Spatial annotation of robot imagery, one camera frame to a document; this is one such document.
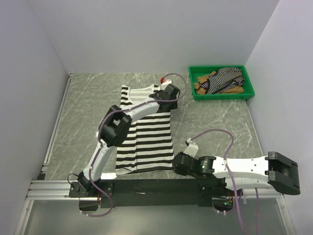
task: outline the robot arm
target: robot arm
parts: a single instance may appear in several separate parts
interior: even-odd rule
[[[100,180],[105,164],[114,148],[125,140],[130,125],[147,115],[158,112],[169,112],[172,109],[176,109],[178,107],[177,95],[179,93],[179,88],[171,83],[167,83],[164,90],[151,94],[141,104],[128,106],[128,110],[125,112],[116,112],[121,110],[116,105],[110,107],[106,117],[112,112],[115,113],[110,115],[103,126],[100,125],[100,138],[97,147],[87,167],[79,174],[77,179],[86,192],[93,188],[90,178],[94,182]]]
[[[178,153],[173,160],[175,173],[210,180],[211,192],[223,187],[234,190],[223,158],[203,156],[197,160],[194,156],[198,146],[190,139],[186,144],[186,150]],[[268,156],[259,158],[226,161],[238,189],[273,188],[283,194],[300,194],[298,164],[280,153],[269,152]]]

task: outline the black and white striped tank top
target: black and white striped tank top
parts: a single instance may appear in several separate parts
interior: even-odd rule
[[[159,90],[157,85],[136,90],[123,85],[120,107],[138,104]],[[172,169],[170,114],[148,115],[131,124],[126,140],[117,148],[117,175]]]

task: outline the metal bracket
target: metal bracket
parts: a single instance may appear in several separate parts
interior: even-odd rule
[[[97,197],[69,197],[70,188],[66,180],[33,180],[30,183],[26,200],[97,200]]]
[[[186,141],[186,145],[188,146],[184,154],[189,155],[190,157],[194,158],[195,155],[197,154],[199,147],[196,143],[190,140],[190,138]]]

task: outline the cable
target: cable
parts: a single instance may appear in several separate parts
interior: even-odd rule
[[[67,181],[68,181],[68,183],[72,186],[72,183],[69,181],[69,179],[68,179],[68,177],[70,176],[70,175],[75,175],[76,177],[78,177],[78,175],[77,174],[74,174],[74,173],[70,173],[68,176],[67,176]]]
[[[256,194],[256,235],[259,235],[260,232],[260,205],[259,205],[259,192],[258,189],[255,188]]]
[[[88,214],[88,213],[86,213],[86,212],[84,212],[84,211],[82,212],[83,214],[85,214],[85,215],[87,215],[87,216],[90,216],[90,217],[101,217],[101,216],[107,215],[107,214],[110,213],[110,212],[112,211],[112,209],[113,209],[113,201],[112,201],[111,197],[110,197],[106,192],[104,192],[101,188],[99,188],[99,187],[94,183],[94,181],[92,180],[92,177],[91,177],[91,170],[92,170],[93,165],[94,165],[94,163],[96,162],[96,160],[97,160],[97,158],[98,158],[98,156],[99,156],[99,153],[100,153],[100,151],[101,151],[101,149],[102,149],[102,147],[103,147],[103,142],[101,141],[101,136],[102,136],[102,129],[103,129],[104,124],[106,123],[106,121],[108,120],[108,118],[109,118],[110,116],[112,116],[112,115],[114,115],[114,114],[116,114],[116,113],[127,112],[127,111],[130,111],[130,110],[133,110],[133,109],[137,109],[137,108],[139,108],[139,107],[141,107],[141,106],[143,106],[143,105],[146,105],[146,104],[149,104],[149,103],[153,103],[153,102],[176,102],[176,101],[182,99],[182,98],[186,95],[186,93],[187,93],[187,82],[186,82],[186,80],[183,78],[183,76],[181,76],[181,75],[178,74],[178,73],[174,73],[174,72],[173,72],[173,73],[168,73],[168,74],[165,75],[163,78],[166,78],[167,76],[170,76],[170,75],[177,75],[178,77],[180,77],[180,78],[183,80],[183,82],[184,82],[184,84],[185,84],[185,91],[184,91],[184,93],[183,93],[180,97],[178,97],[178,98],[176,98],[176,99],[171,99],[171,100],[150,100],[150,101],[148,101],[147,103],[141,103],[141,104],[135,105],[135,106],[131,107],[130,109],[115,110],[115,111],[109,113],[107,116],[105,116],[105,117],[103,118],[103,120],[101,121],[101,124],[100,124],[100,126],[99,126],[99,133],[98,133],[98,141],[99,141],[99,143],[101,143],[101,148],[98,149],[98,151],[97,151],[95,157],[93,158],[93,160],[92,160],[92,162],[91,162],[90,169],[89,169],[89,180],[90,180],[91,184],[92,184],[96,189],[98,189],[102,194],[104,194],[104,195],[109,199],[110,204],[111,204],[111,207],[110,207],[110,209],[109,209],[107,212],[105,212],[105,213],[103,213],[103,214]]]
[[[202,132],[202,133],[196,135],[195,137],[191,138],[190,140],[193,141],[195,138],[198,138],[199,136],[202,136],[203,134],[208,133],[208,132],[211,132],[211,131],[221,131],[221,132],[225,132],[225,133],[229,134],[230,137],[231,137],[231,143],[230,143],[230,145],[228,146],[228,148],[226,149],[226,151],[225,151],[225,153],[224,153],[224,161],[225,161],[225,167],[226,167],[226,169],[227,169],[227,171],[228,171],[228,174],[229,174],[229,176],[230,176],[230,179],[231,179],[231,181],[232,181],[232,183],[233,183],[233,187],[234,187],[235,201],[236,201],[236,205],[237,205],[237,214],[238,214],[238,219],[239,219],[239,222],[240,222],[240,226],[241,226],[241,229],[243,230],[244,235],[246,235],[246,228],[245,228],[245,226],[244,226],[243,218],[242,218],[242,216],[241,216],[241,211],[240,211],[240,206],[239,206],[239,200],[238,200],[238,194],[237,194],[237,188],[236,188],[236,183],[235,183],[234,175],[233,175],[233,173],[231,172],[231,170],[229,169],[229,166],[228,166],[228,164],[227,164],[227,162],[226,162],[226,160],[227,160],[227,158],[226,158],[227,153],[229,152],[230,148],[231,148],[231,147],[233,146],[233,144],[234,144],[234,137],[233,137],[233,135],[232,135],[230,132],[226,131],[226,130],[222,130],[222,129],[209,129],[209,130],[206,130],[206,131],[204,131],[204,132]]]

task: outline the striped shirt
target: striped shirt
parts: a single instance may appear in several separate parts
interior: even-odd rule
[[[245,79],[240,69],[226,67],[219,69],[215,75],[209,75],[208,80],[199,85],[206,90],[206,94],[217,94],[244,84]]]
[[[123,85],[120,107],[125,109],[138,104],[159,90],[157,85],[136,90]],[[117,175],[172,169],[174,151],[170,114],[148,115],[131,124],[125,141],[117,148]]]

